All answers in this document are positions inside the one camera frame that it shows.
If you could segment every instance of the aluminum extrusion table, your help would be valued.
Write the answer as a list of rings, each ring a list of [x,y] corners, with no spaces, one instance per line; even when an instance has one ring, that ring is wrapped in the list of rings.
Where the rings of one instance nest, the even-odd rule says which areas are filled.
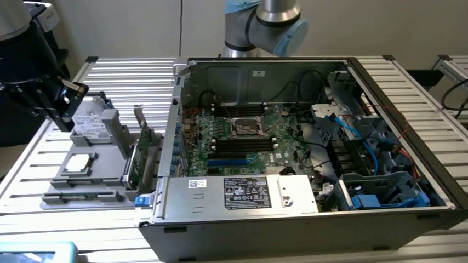
[[[403,112],[450,173],[468,191],[468,136],[451,114],[397,61],[358,57],[397,108]],[[150,126],[166,130],[173,94],[174,59],[99,59],[87,62],[77,81],[91,91],[105,90],[133,131],[133,107],[143,104]],[[46,121],[0,185],[0,242],[73,241],[81,262],[159,262],[141,231],[134,209],[42,210],[42,195],[73,145],[70,134]],[[243,262],[467,262],[468,221],[434,231],[398,251],[330,254]]]

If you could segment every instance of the warning label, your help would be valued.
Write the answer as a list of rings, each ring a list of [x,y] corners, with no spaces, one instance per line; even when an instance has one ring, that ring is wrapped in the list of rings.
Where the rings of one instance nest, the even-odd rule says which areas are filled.
[[[102,116],[74,116],[75,131],[89,139],[109,138],[110,133],[102,121]]]
[[[229,210],[271,208],[267,178],[225,178],[225,207]]]

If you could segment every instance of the cpu socket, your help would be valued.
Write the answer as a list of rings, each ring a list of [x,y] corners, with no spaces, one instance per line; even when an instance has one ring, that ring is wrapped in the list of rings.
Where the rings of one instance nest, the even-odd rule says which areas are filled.
[[[231,136],[241,135],[263,135],[261,117],[231,119]]]

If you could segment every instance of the label sticker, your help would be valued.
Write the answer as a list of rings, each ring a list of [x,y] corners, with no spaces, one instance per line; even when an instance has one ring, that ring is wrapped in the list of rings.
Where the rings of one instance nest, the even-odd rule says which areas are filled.
[[[109,138],[110,133],[101,115],[74,116],[75,131],[89,139]]]
[[[203,188],[207,187],[207,179],[203,180],[190,180],[189,181],[190,188]]]
[[[225,207],[229,210],[271,208],[267,178],[225,178]]]
[[[266,71],[265,70],[254,70],[254,77],[265,77],[266,76]]]

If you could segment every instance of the floor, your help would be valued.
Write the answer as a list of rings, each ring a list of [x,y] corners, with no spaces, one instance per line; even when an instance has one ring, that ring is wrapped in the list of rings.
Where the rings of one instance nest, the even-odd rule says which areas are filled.
[[[27,144],[0,147],[0,178],[7,175],[10,169],[13,168],[18,158],[21,157]]]

